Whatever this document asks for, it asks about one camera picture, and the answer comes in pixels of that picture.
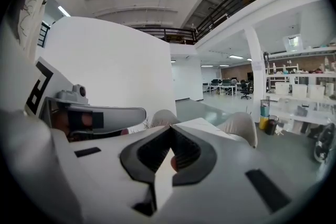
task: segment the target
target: gray floor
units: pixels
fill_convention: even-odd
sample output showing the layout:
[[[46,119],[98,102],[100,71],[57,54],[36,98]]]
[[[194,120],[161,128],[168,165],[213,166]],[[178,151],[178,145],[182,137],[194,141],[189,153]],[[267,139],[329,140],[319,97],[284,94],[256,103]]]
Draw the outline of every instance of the gray floor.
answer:
[[[229,117],[230,113],[210,105],[193,100],[176,102],[177,117],[181,121],[204,118],[217,126]],[[313,159],[314,140],[305,136],[284,132],[284,135],[267,135],[257,127],[258,146],[266,158],[277,165],[297,186],[299,191],[305,191],[316,182],[319,163]]]

